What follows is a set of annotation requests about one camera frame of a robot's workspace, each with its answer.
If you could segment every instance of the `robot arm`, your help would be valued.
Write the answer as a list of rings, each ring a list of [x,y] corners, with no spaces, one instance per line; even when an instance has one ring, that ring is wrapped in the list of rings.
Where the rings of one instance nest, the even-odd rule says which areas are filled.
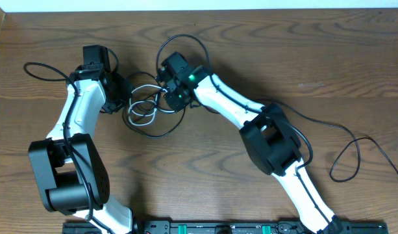
[[[71,110],[68,140],[92,191],[93,218],[90,222],[103,233],[129,233],[131,210],[110,196],[108,174],[92,137],[99,111],[118,111],[123,106],[122,100],[129,99],[132,86],[110,71],[107,48],[86,46],[83,53],[84,65],[69,77],[79,96]],[[51,212],[85,218],[89,213],[89,199],[81,175],[76,171],[58,172],[60,167],[71,163],[65,147],[63,123],[74,97],[75,90],[68,84],[68,98],[60,118],[45,140],[31,143],[29,158],[44,207]]]
[[[272,174],[284,187],[299,212],[301,222],[310,231],[323,231],[333,222],[334,213],[321,199],[305,168],[300,168],[298,173],[296,171],[304,163],[298,150],[301,143],[284,123],[288,120],[278,105],[265,107],[241,96],[216,74],[210,77],[206,68],[191,67],[177,52],[162,65],[160,80],[169,90],[164,97],[172,109],[179,111],[196,99],[218,111],[240,130],[247,152],[257,167],[267,175]],[[261,113],[248,111],[244,106]]]

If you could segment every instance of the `wire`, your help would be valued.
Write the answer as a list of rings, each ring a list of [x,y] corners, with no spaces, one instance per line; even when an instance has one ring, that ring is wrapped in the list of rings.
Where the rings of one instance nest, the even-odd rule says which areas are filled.
[[[130,130],[132,130],[132,131],[134,131],[134,132],[136,132],[138,134],[141,134],[141,135],[143,135],[145,137],[148,137],[148,138],[162,138],[162,137],[165,137],[165,136],[169,135],[171,132],[173,132],[181,124],[181,122],[182,122],[182,120],[184,118],[184,115],[186,114],[186,108],[183,109],[183,113],[182,113],[182,115],[180,117],[180,120],[169,131],[167,131],[167,132],[165,132],[164,134],[161,134],[161,135],[152,135],[152,134],[146,133],[145,131],[142,131],[141,129],[131,125],[131,123],[129,123],[129,121],[128,121],[126,113],[127,113],[127,111],[125,111],[125,110],[122,111],[122,120],[123,120],[125,125]]]
[[[77,91],[76,85],[73,84],[73,83],[71,83],[71,85],[72,85],[73,89],[75,89],[75,96],[73,97],[73,101],[72,101],[72,103],[70,105],[68,113],[66,114],[66,117],[65,117],[65,121],[63,123],[63,139],[64,139],[64,142],[65,142],[65,145],[66,145],[66,150],[68,151],[69,156],[70,156],[71,160],[73,161],[73,164],[75,165],[77,174],[82,179],[82,182],[83,182],[83,185],[84,185],[84,189],[86,191],[86,195],[87,195],[88,200],[89,200],[89,213],[85,217],[85,220],[87,222],[89,222],[92,219],[92,216],[93,216],[93,200],[92,200],[92,197],[90,195],[92,191],[90,189],[90,184],[87,182],[87,180],[86,180],[86,178],[85,178],[85,176],[83,174],[81,166],[79,165],[79,163],[76,160],[75,155],[73,154],[73,151],[71,149],[71,144],[70,144],[70,142],[68,140],[68,129],[69,129],[70,116],[71,116],[71,113],[73,111],[73,108],[76,105],[77,98],[79,96],[79,93]]]
[[[153,87],[153,88],[158,88],[158,89],[159,89],[158,92],[155,92],[155,100],[147,100],[147,99],[144,99],[144,100],[141,100],[141,101],[137,101],[137,102],[135,102],[135,103],[132,103],[132,98],[131,98],[131,97],[129,98],[128,121],[129,121],[132,125],[134,125],[134,126],[146,126],[146,125],[149,125],[149,124],[153,123],[153,122],[154,122],[154,119],[155,119],[155,116],[156,116],[157,110],[158,110],[158,111],[165,112],[165,113],[168,113],[168,114],[173,114],[173,113],[175,113],[174,110],[161,109],[161,108],[158,106],[158,103],[157,103],[157,102],[158,102],[158,97],[161,95],[161,91],[167,92],[167,90],[166,90],[165,88],[162,88],[161,86],[157,86],[157,85],[153,85],[153,84],[152,84],[152,85],[151,85],[151,84],[145,84],[145,85],[139,86],[138,88],[135,88],[135,89],[132,91],[132,94],[135,93],[135,92],[137,92],[137,91],[139,91],[139,90],[141,90],[141,89],[143,89],[143,88],[148,88],[148,87]],[[152,103],[152,104],[153,104],[153,107],[151,107],[151,109],[147,110],[145,113],[140,114],[140,113],[136,112],[134,109],[135,109],[135,107],[137,107],[137,106],[138,106],[139,104],[141,104],[141,103]],[[140,124],[140,123],[137,123],[137,124],[136,124],[136,122],[134,122],[134,121],[131,119],[130,113],[133,113],[133,114],[135,114],[135,115],[137,115],[137,116],[142,116],[142,117],[139,118],[137,121],[141,120],[141,119],[144,118],[144,117],[150,117],[150,116],[151,116],[151,119],[150,119],[147,123],[141,123],[141,124]]]
[[[111,55],[115,58],[116,61],[116,65],[115,68],[111,71],[111,73],[117,73],[118,72],[118,68],[119,68],[119,60],[118,57],[116,56],[116,54],[113,52],[113,50],[108,49],[109,53],[111,53]]]
[[[150,98],[150,97],[156,95],[156,97],[157,97],[157,99],[156,99],[156,105],[152,105],[152,106],[150,107],[150,109],[145,109],[145,108],[143,108],[141,105],[135,106],[135,109],[138,109],[139,111],[143,111],[143,112],[144,112],[143,116],[145,116],[146,113],[152,111],[154,108],[157,108],[158,110],[160,110],[160,111],[162,111],[163,113],[166,113],[166,114],[174,114],[174,113],[175,113],[174,110],[169,110],[169,109],[165,109],[165,108],[163,108],[163,107],[160,107],[160,98],[161,98],[161,93],[162,93],[163,91],[164,91],[164,88],[161,88],[161,89],[158,90],[157,92],[155,92],[155,93],[153,93],[153,94],[150,94],[150,95],[148,95],[146,98],[143,99],[143,100],[146,100],[146,99],[148,99],[148,98]]]
[[[158,86],[161,87],[160,81],[158,81],[158,79],[153,74],[148,73],[146,71],[145,72],[144,71],[134,72],[134,73],[130,74],[129,76],[127,76],[127,79],[131,79],[131,78],[133,78],[133,77],[135,77],[137,75],[148,75],[148,76],[150,76],[151,78],[154,79],[154,81],[157,83]]]
[[[165,46],[166,46],[170,41],[172,41],[172,40],[174,40],[174,39],[176,39],[176,38],[179,38],[179,37],[191,38],[191,39],[195,40],[197,43],[199,43],[200,46],[204,49],[204,51],[205,51],[205,53],[206,53],[206,59],[207,59],[207,61],[208,61],[208,64],[210,65],[210,59],[209,59],[209,56],[208,56],[206,47],[205,47],[205,45],[203,45],[203,43],[202,43],[199,39],[197,39],[196,37],[194,37],[194,36],[192,36],[192,35],[189,35],[189,34],[177,34],[177,35],[172,36],[171,38],[168,38],[168,39],[166,40],[166,42],[164,42],[164,43],[161,45],[160,49],[158,49],[157,57],[156,57],[156,60],[155,60],[155,70],[157,71],[157,73],[158,73],[158,70],[159,70],[159,68],[158,68],[158,63],[159,63],[159,61],[160,61],[160,55],[161,55],[162,50],[165,48]]]
[[[392,168],[395,170],[396,174],[398,175],[398,169],[397,169],[396,166],[392,163],[392,161],[389,159],[389,157],[388,157],[388,155],[385,153],[385,151],[383,151],[383,149],[378,145],[378,143],[377,143],[373,138],[371,138],[370,136],[369,136],[369,137],[368,137],[368,136],[365,136],[365,137],[363,136],[363,137],[360,137],[360,138],[357,138],[357,139],[354,139],[354,140],[350,141],[350,142],[346,145],[346,147],[344,147],[344,149],[342,150],[342,152],[340,152],[340,154],[337,156],[337,159],[334,161],[333,166],[332,166],[332,168],[331,168],[331,170],[330,170],[330,177],[331,177],[331,178],[332,178],[333,169],[334,169],[334,167],[336,166],[336,164],[337,164],[337,162],[338,162],[338,159],[342,156],[342,154],[344,153],[344,151],[346,151],[346,149],[347,149],[353,142],[358,142],[359,140],[370,140],[370,141],[372,141],[372,142],[376,145],[376,147],[378,147],[378,149],[379,149],[380,152],[383,154],[383,156],[385,156],[385,158],[388,160],[388,162],[391,164]]]
[[[64,79],[47,79],[47,78],[38,77],[37,75],[29,72],[29,70],[27,69],[27,67],[30,66],[30,65],[42,66],[44,68],[48,68],[48,69],[50,69],[50,70],[52,70],[54,72],[57,72],[61,76],[63,76]],[[41,63],[41,62],[26,62],[26,63],[24,63],[23,69],[24,69],[24,71],[25,71],[25,73],[27,75],[30,75],[31,77],[39,79],[41,81],[54,81],[54,82],[56,82],[56,81],[66,81],[67,79],[69,79],[69,77],[67,77],[67,75],[65,73],[61,72],[60,70],[58,70],[58,69],[56,69],[56,68],[54,68],[54,67],[52,67],[50,65],[47,65],[47,64],[44,64],[44,63]]]
[[[318,210],[318,212],[320,213],[320,215],[326,220],[327,224],[330,224],[329,219],[325,216],[325,214],[323,213],[323,211],[320,209],[320,207],[318,206],[318,204],[316,203],[316,201],[315,201],[314,198],[312,197],[310,191],[308,190],[307,186],[305,185],[305,183],[304,183],[304,181],[303,181],[303,178],[301,178],[301,175],[300,175],[300,173],[298,172],[301,168],[304,168],[305,166],[308,166],[308,165],[312,162],[312,160],[313,160],[314,152],[313,152],[313,148],[312,148],[310,142],[309,142],[308,139],[304,136],[304,134],[303,134],[302,132],[300,132],[300,130],[298,130],[296,127],[294,127],[294,126],[293,126],[292,124],[290,124],[289,122],[284,121],[284,120],[281,120],[281,119],[276,119],[276,121],[280,121],[282,124],[285,124],[285,125],[287,125],[289,128],[293,129],[293,130],[295,131],[295,133],[297,133],[297,134],[301,137],[301,139],[303,139],[303,142],[307,145],[308,154],[309,154],[308,160],[305,161],[302,165],[298,166],[298,167],[295,169],[295,175],[298,177],[298,180],[299,180],[299,181],[301,182],[301,184],[303,185],[303,188],[304,188],[304,190],[306,191],[306,193],[308,194],[308,197],[310,198],[311,202],[313,203],[314,208],[316,208],[316,209]]]
[[[197,108],[197,107],[204,107],[206,109],[206,111],[212,113],[212,114],[220,114],[219,112],[214,111],[213,109],[203,105],[199,100],[194,100],[198,103],[198,105],[194,105],[193,102],[190,103],[190,108]]]
[[[281,102],[281,101],[279,101],[279,100],[277,100],[277,99],[275,99],[275,98],[272,98],[272,97],[259,98],[259,99],[257,99],[257,100],[270,101],[270,102],[278,103],[278,104],[280,104],[280,105],[282,105],[282,106],[284,106],[284,107],[290,109],[292,112],[296,113],[297,115],[299,115],[300,117],[302,117],[302,118],[304,118],[304,119],[306,119],[306,120],[310,120],[311,122],[314,122],[314,123],[317,123],[317,124],[321,124],[321,125],[325,125],[325,126],[328,126],[328,127],[335,127],[335,128],[338,128],[338,129],[342,129],[342,130],[344,130],[345,132],[347,132],[347,133],[350,134],[350,136],[353,138],[353,140],[350,141],[350,142],[348,143],[348,145],[346,145],[346,147],[344,147],[344,149],[339,153],[339,155],[337,156],[336,160],[334,161],[332,167],[330,168],[329,176],[330,176],[330,178],[331,178],[334,182],[343,183],[343,182],[352,180],[353,178],[355,178],[355,177],[357,176],[357,174],[358,174],[358,172],[359,172],[359,169],[360,169],[360,161],[361,161],[361,154],[360,154],[360,148],[359,148],[359,145],[358,145],[358,141],[359,141],[359,140],[362,140],[362,139],[367,139],[367,140],[372,141],[372,142],[376,145],[376,147],[378,147],[378,149],[379,149],[380,152],[383,154],[383,156],[385,156],[386,160],[388,160],[388,162],[390,163],[390,165],[392,166],[392,168],[395,170],[395,172],[396,172],[397,175],[398,175],[398,169],[396,168],[396,166],[392,163],[392,161],[390,160],[390,158],[388,157],[388,155],[387,155],[387,154],[384,152],[384,150],[379,146],[379,144],[378,144],[373,138],[371,138],[370,136],[369,136],[369,137],[368,137],[368,136],[365,136],[365,137],[361,137],[361,138],[356,139],[356,137],[353,135],[353,133],[352,133],[350,130],[348,130],[348,128],[346,128],[346,127],[344,127],[344,126],[342,126],[342,125],[335,124],[335,123],[325,122],[325,121],[316,120],[316,119],[307,117],[307,116],[305,116],[304,114],[301,114],[299,111],[297,111],[297,110],[295,110],[294,108],[292,108],[291,106],[289,106],[289,105],[287,105],[287,104],[285,104],[285,103],[283,103],[283,102]],[[355,144],[356,144],[357,155],[358,155],[358,164],[357,164],[357,167],[356,167],[356,171],[354,172],[354,174],[353,174],[352,176],[348,177],[347,179],[336,179],[336,178],[333,177],[333,175],[332,175],[332,174],[333,174],[333,171],[334,171],[334,168],[335,168],[336,165],[338,164],[338,161],[339,161],[340,157],[343,155],[343,153],[345,152],[345,150],[346,150],[352,143],[355,143]]]
[[[106,225],[104,225],[103,223],[101,223],[98,219],[96,219],[95,217],[92,218],[92,221],[98,225],[99,227],[103,228],[106,230],[107,233],[110,234],[115,234],[109,227],[107,227]]]
[[[102,107],[102,111],[100,110],[99,112],[101,113],[101,114],[112,114],[113,112],[116,112],[116,111],[119,111],[122,107],[124,107],[125,106],[125,104],[126,104],[126,102],[125,101],[123,101],[122,99],[121,99],[121,101],[122,101],[122,103],[121,104],[119,104],[115,109],[113,109],[113,110],[111,110],[111,111],[106,111],[103,107]]]

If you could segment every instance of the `wooden table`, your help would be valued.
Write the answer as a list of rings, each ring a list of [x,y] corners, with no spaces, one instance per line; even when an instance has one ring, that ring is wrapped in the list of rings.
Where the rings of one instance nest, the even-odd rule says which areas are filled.
[[[0,233],[60,233],[73,218],[43,208],[27,156],[30,142],[44,139],[57,121],[65,85],[37,81],[23,64],[45,62],[69,73],[82,64],[82,46],[101,44],[118,55],[122,75],[154,73],[161,43],[179,33],[198,36],[215,72],[241,94],[274,96],[313,118],[372,136],[398,167],[398,10],[8,14],[0,35]],[[200,47],[187,39],[171,43],[162,58],[175,50],[204,63]],[[335,183],[329,168],[350,137],[287,114],[314,147],[308,171],[326,204],[339,217],[385,221],[398,233],[398,178],[376,147],[361,142],[359,175]],[[149,130],[164,132],[178,117],[160,115]],[[160,140],[128,130],[120,114],[102,114],[94,142],[111,193],[137,216],[298,217],[275,178],[253,165],[238,130],[203,108],[188,109],[180,127]],[[349,177],[355,167],[352,147],[335,176]]]

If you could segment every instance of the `black cable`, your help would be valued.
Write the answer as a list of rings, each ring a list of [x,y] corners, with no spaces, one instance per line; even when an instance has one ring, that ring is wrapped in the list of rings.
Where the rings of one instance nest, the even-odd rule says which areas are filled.
[[[122,108],[123,106],[125,106],[126,104],[127,104],[127,102],[126,101],[123,101],[122,99],[121,99],[121,104],[119,104],[117,107],[115,107],[115,109],[113,109],[113,110],[111,110],[111,111],[106,111],[103,107],[102,107],[102,111],[100,110],[99,112],[100,113],[102,113],[102,114],[110,114],[110,113],[113,113],[113,112],[116,112],[116,111],[118,111],[118,110],[120,110],[120,108]]]
[[[145,72],[144,72],[144,71],[137,71],[137,72],[134,72],[134,73],[130,74],[129,76],[127,76],[126,79],[131,79],[131,78],[133,78],[133,77],[136,76],[136,75],[148,75],[148,76],[150,76],[151,78],[154,79],[154,81],[157,83],[157,85],[158,85],[159,87],[161,87],[160,81],[158,81],[158,79],[157,79],[153,74],[148,73],[148,72],[146,72],[146,71],[145,71]]]
[[[158,49],[157,56],[156,56],[156,60],[155,60],[155,70],[156,70],[157,73],[158,73],[158,70],[159,70],[158,63],[160,62],[160,54],[161,54],[162,50],[165,48],[165,46],[166,46],[170,41],[172,41],[172,40],[174,40],[174,39],[176,39],[176,38],[179,38],[179,37],[191,38],[191,39],[195,40],[197,43],[199,43],[199,44],[201,45],[202,48],[206,49],[205,45],[203,45],[203,43],[201,43],[201,41],[200,41],[199,39],[197,39],[196,37],[194,37],[194,36],[192,36],[192,35],[189,35],[189,34],[177,34],[177,35],[174,35],[174,36],[172,36],[171,38],[168,38],[168,39],[166,40],[166,42],[164,42],[164,43],[161,45],[160,49]]]
[[[165,113],[165,114],[175,114],[176,112],[175,112],[174,110],[170,110],[170,109],[166,109],[166,108],[160,107],[161,92],[163,92],[163,91],[167,91],[167,90],[165,90],[164,88],[161,88],[161,89],[160,89],[160,93],[159,93],[158,96],[157,96],[156,108],[157,108],[159,111],[161,111],[161,112],[163,112],[163,113]]]
[[[198,103],[198,105],[194,105],[193,102],[191,102],[190,103],[190,108],[191,109],[197,108],[197,107],[204,107],[206,109],[206,111],[208,111],[208,112],[210,112],[212,114],[220,114],[219,112],[216,112],[216,111],[212,110],[211,108],[203,105],[199,100],[195,100],[195,101]]]
[[[371,138],[370,136],[369,136],[369,137],[368,137],[368,136],[365,136],[365,137],[363,136],[363,137],[360,137],[360,138],[357,138],[357,139],[354,139],[354,140],[350,141],[350,142],[346,145],[346,147],[344,147],[344,149],[342,150],[342,152],[340,152],[340,154],[337,156],[337,159],[334,161],[333,166],[332,166],[331,169],[330,169],[330,177],[331,177],[331,178],[332,178],[333,169],[334,169],[334,167],[336,166],[336,164],[337,164],[337,162],[338,162],[338,159],[342,156],[342,154],[344,153],[344,151],[346,151],[346,149],[347,149],[353,142],[358,142],[359,140],[370,140],[370,141],[372,141],[372,142],[376,145],[376,147],[378,147],[378,149],[379,149],[380,152],[383,154],[383,156],[385,156],[386,160],[388,160],[388,162],[391,164],[392,168],[395,170],[396,174],[398,175],[398,169],[397,169],[396,166],[392,163],[392,161],[389,159],[389,157],[388,157],[388,155],[385,153],[385,151],[383,151],[383,149],[378,145],[378,143],[377,143],[373,138]]]
[[[129,108],[129,106],[128,106],[128,104],[127,104],[127,106],[122,110],[122,120],[123,120],[123,122],[125,123],[125,125],[126,125],[130,130],[132,130],[132,131],[134,131],[134,132],[136,132],[136,133],[138,133],[138,134],[141,134],[141,135],[143,135],[143,136],[145,136],[145,137],[148,137],[148,138],[162,138],[162,137],[167,136],[168,134],[170,134],[171,132],[173,132],[173,131],[181,124],[181,122],[182,122],[182,120],[183,120],[183,118],[184,118],[184,115],[186,114],[186,108],[184,108],[184,109],[183,109],[182,116],[180,117],[180,120],[174,125],[174,127],[172,127],[169,131],[165,132],[164,134],[161,134],[161,135],[152,135],[152,134],[146,133],[145,131],[142,131],[141,129],[139,129],[139,128],[137,128],[137,127],[131,125],[131,123],[129,123],[129,121],[128,121],[128,115],[126,114],[126,113],[127,113],[126,110],[127,110],[128,108]]]
[[[30,65],[42,66],[44,68],[49,68],[50,70],[52,70],[54,72],[57,72],[58,74],[63,76],[64,79],[47,79],[47,78],[38,77],[37,75],[35,75],[35,74],[33,74],[33,73],[28,71],[27,67],[30,66]],[[67,75],[65,73],[61,72],[60,70],[58,70],[58,69],[56,69],[56,68],[54,68],[54,67],[52,67],[50,65],[47,65],[47,64],[44,64],[44,63],[41,63],[41,62],[26,62],[26,63],[24,63],[23,69],[24,69],[24,71],[25,71],[25,73],[27,75],[30,75],[31,77],[39,79],[41,81],[54,81],[55,82],[55,81],[66,81],[67,79],[69,79],[69,77],[67,77]]]
[[[98,219],[96,219],[95,217],[92,218],[92,221],[98,225],[99,227],[103,228],[106,230],[107,233],[109,234],[115,234],[109,227],[107,227],[106,225],[104,225],[103,223],[101,223]]]
[[[303,185],[303,188],[304,188],[305,192],[308,194],[308,197],[310,198],[311,202],[313,203],[314,208],[316,208],[316,209],[318,210],[318,212],[320,213],[320,215],[326,220],[327,224],[330,224],[329,219],[325,216],[325,214],[323,213],[323,211],[320,209],[320,207],[318,206],[318,204],[316,203],[316,201],[315,201],[314,198],[312,197],[310,191],[308,191],[308,188],[307,188],[307,186],[305,185],[305,183],[304,183],[304,181],[303,181],[303,178],[301,178],[301,175],[300,175],[300,173],[298,172],[301,168],[304,168],[305,166],[308,166],[308,165],[312,162],[312,160],[313,160],[314,152],[313,152],[313,148],[312,148],[310,142],[309,142],[308,139],[304,136],[304,134],[303,134],[302,132],[300,132],[300,130],[298,130],[296,127],[294,127],[292,124],[288,123],[287,121],[283,121],[283,120],[279,120],[279,119],[276,119],[276,120],[280,121],[282,124],[285,124],[285,125],[287,125],[289,128],[293,129],[293,130],[301,137],[301,139],[303,139],[303,142],[307,145],[307,148],[308,148],[308,155],[309,155],[308,160],[305,161],[302,165],[298,166],[298,167],[295,169],[295,175],[298,177],[298,180],[299,180],[299,181],[301,182],[301,184]]]
[[[90,194],[91,194],[91,189],[90,189],[90,184],[87,182],[87,180],[86,180],[86,178],[85,178],[85,176],[84,176],[84,174],[83,174],[83,171],[82,171],[82,168],[81,168],[81,166],[79,165],[79,163],[77,162],[77,160],[76,160],[76,157],[75,157],[75,155],[74,155],[74,153],[73,153],[73,151],[72,151],[72,149],[71,149],[71,145],[70,145],[70,142],[69,142],[69,140],[68,140],[68,136],[67,136],[67,131],[68,131],[68,129],[69,129],[69,120],[70,120],[70,116],[71,116],[71,113],[72,113],[72,111],[73,111],[73,108],[74,108],[74,106],[75,106],[75,104],[76,104],[76,101],[77,101],[77,98],[78,98],[78,91],[77,91],[77,88],[76,88],[76,90],[75,90],[76,92],[75,92],[75,96],[73,97],[73,101],[72,101],[72,103],[71,103],[71,105],[70,105],[70,108],[69,108],[69,110],[68,110],[68,113],[66,114],[66,117],[65,117],[65,121],[64,121],[64,123],[63,123],[63,139],[64,139],[64,143],[65,143],[65,145],[66,145],[66,150],[67,150],[67,152],[69,153],[69,156],[70,156],[70,158],[71,158],[71,160],[73,161],[73,164],[75,165],[75,168],[76,168],[76,172],[77,172],[77,174],[79,175],[79,177],[82,179],[82,182],[83,182],[83,185],[84,185],[84,189],[85,189],[85,192],[86,192],[86,195],[87,195],[87,197],[88,197],[88,201],[89,201],[89,214],[85,217],[85,220],[87,221],[87,222],[89,222],[91,219],[92,219],[92,217],[93,217],[93,200],[92,200],[92,197],[90,196]]]
[[[300,116],[300,117],[302,117],[302,118],[304,118],[304,119],[306,119],[306,120],[309,120],[309,121],[314,122],[314,123],[317,123],[317,124],[325,125],[325,126],[327,126],[327,127],[334,127],[334,128],[337,128],[337,129],[344,130],[344,131],[345,131],[346,133],[348,133],[353,139],[356,139],[356,137],[354,136],[354,134],[353,134],[350,130],[348,130],[348,128],[346,128],[346,127],[344,127],[344,126],[342,126],[342,125],[339,125],[339,124],[329,123],[329,122],[325,122],[325,121],[321,121],[321,120],[316,120],[316,119],[307,117],[307,116],[305,116],[304,114],[301,114],[300,112],[298,112],[297,110],[295,110],[294,108],[292,108],[291,106],[289,106],[288,104],[283,103],[283,102],[281,102],[281,101],[279,101],[279,100],[277,100],[277,99],[275,99],[275,98],[272,98],[272,97],[264,97],[264,98],[258,98],[257,100],[261,100],[261,101],[270,101],[270,102],[278,103],[279,105],[282,105],[282,106],[284,106],[284,107],[290,109],[292,112],[296,113],[298,116]],[[333,181],[339,182],[339,183],[343,183],[343,182],[346,182],[346,181],[350,181],[350,180],[352,180],[353,178],[355,178],[355,177],[357,176],[357,174],[359,173],[360,161],[361,161],[360,146],[359,146],[358,142],[355,142],[355,144],[356,144],[356,150],[357,150],[357,155],[358,155],[358,161],[357,161],[356,170],[354,171],[353,175],[350,176],[350,177],[348,177],[347,179],[336,179],[336,178],[334,178],[333,176],[331,176],[330,178],[331,178]],[[330,169],[330,175],[332,174],[333,169],[334,169],[334,166]]]
[[[142,104],[142,103],[137,103],[137,104],[135,104],[134,109],[135,109],[138,105],[141,105],[141,104]],[[160,110],[160,109],[158,109],[158,106],[157,106],[157,105],[153,105],[152,108],[157,108],[157,110]],[[162,113],[164,113],[164,114],[175,114],[176,112],[168,113],[168,112],[162,111]],[[143,113],[143,115],[142,115],[141,117],[139,117],[139,118],[136,119],[136,120],[133,120],[132,122],[133,122],[133,123],[139,122],[140,120],[142,120],[142,119],[144,119],[145,117],[147,117],[148,114],[151,114],[151,113],[149,113],[149,111],[146,111],[146,112]]]
[[[147,97],[145,97],[144,99],[139,100],[139,101],[146,101],[147,99],[153,97],[154,95],[158,95],[156,104],[153,104],[153,103],[151,103],[151,102],[147,102],[147,103],[151,104],[151,108],[150,108],[150,109],[145,109],[145,108],[143,108],[143,107],[141,106],[142,103],[137,104],[137,105],[134,106],[134,109],[138,109],[139,111],[144,112],[144,115],[143,115],[139,120],[141,120],[142,118],[146,117],[147,114],[151,114],[150,112],[153,111],[154,108],[157,108],[157,110],[163,112],[164,114],[175,114],[175,112],[166,112],[166,111],[172,111],[172,110],[169,110],[169,109],[165,109],[165,108],[160,107],[160,105],[159,105],[159,99],[160,99],[160,96],[161,96],[161,93],[163,92],[163,90],[164,90],[164,89],[161,88],[161,89],[159,89],[158,91],[156,91],[156,92],[154,92],[154,93],[152,93],[152,94],[149,94],[149,95],[148,95]]]
[[[360,160],[361,160],[360,148],[359,148],[359,145],[358,145],[358,140],[360,140],[360,139],[368,139],[368,140],[372,141],[372,142],[376,145],[376,147],[378,147],[378,149],[379,149],[380,152],[383,154],[383,156],[385,156],[386,160],[388,160],[388,162],[391,164],[392,168],[395,170],[395,172],[396,172],[397,175],[398,175],[398,169],[396,168],[396,166],[392,163],[392,161],[390,160],[390,158],[388,157],[388,155],[387,155],[387,154],[383,151],[383,149],[377,144],[377,142],[376,142],[373,138],[371,138],[370,136],[369,136],[369,137],[368,137],[368,136],[365,136],[364,138],[358,138],[358,139],[356,139],[356,137],[353,135],[353,133],[352,133],[350,130],[348,130],[348,128],[346,128],[346,127],[344,127],[344,126],[342,126],[342,125],[335,124],[335,123],[325,122],[325,121],[316,120],[316,119],[307,117],[307,116],[305,116],[304,114],[301,114],[298,110],[295,110],[295,109],[292,108],[291,106],[289,106],[289,105],[287,105],[287,104],[285,104],[285,103],[283,103],[283,102],[281,102],[281,101],[279,101],[279,100],[276,100],[275,98],[272,98],[272,97],[259,98],[259,99],[257,99],[257,100],[270,101],[270,102],[278,103],[278,104],[280,104],[280,105],[282,105],[282,106],[284,106],[284,107],[290,109],[292,112],[296,113],[297,115],[299,115],[300,117],[302,117],[302,118],[304,118],[304,119],[306,119],[306,120],[310,120],[311,122],[314,122],[314,123],[317,123],[317,124],[326,125],[326,126],[328,126],[328,127],[335,127],[335,128],[338,128],[338,129],[342,129],[342,130],[344,130],[345,132],[347,132],[347,133],[350,134],[350,136],[353,138],[353,140],[350,141],[350,143],[348,143],[348,145],[346,145],[346,147],[340,152],[340,154],[337,156],[336,160],[334,161],[332,167],[330,168],[329,176],[330,176],[330,178],[331,178],[333,181],[339,182],[339,183],[343,183],[343,182],[349,181],[349,180],[351,180],[351,179],[353,179],[354,177],[357,176],[357,174],[358,174],[358,172],[359,172],[359,169],[360,169]],[[351,177],[348,177],[347,179],[336,179],[336,178],[333,177],[333,175],[332,175],[332,174],[333,174],[333,171],[334,171],[334,168],[335,168],[335,166],[338,164],[338,161],[339,161],[340,157],[343,155],[343,153],[345,152],[345,150],[346,150],[353,142],[356,144],[357,155],[358,155],[358,164],[357,164],[357,167],[356,167],[356,171],[354,172],[354,174],[353,174]]]
[[[115,68],[111,71],[111,73],[116,73],[118,71],[119,68],[119,60],[118,57],[116,56],[116,54],[113,52],[113,50],[108,49],[109,53],[111,53],[111,55],[115,58],[116,61],[116,65]]]

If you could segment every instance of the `white wall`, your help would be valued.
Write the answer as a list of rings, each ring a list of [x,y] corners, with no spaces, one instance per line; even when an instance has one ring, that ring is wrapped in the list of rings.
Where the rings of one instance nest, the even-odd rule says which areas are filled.
[[[398,8],[398,0],[0,0],[5,12]]]

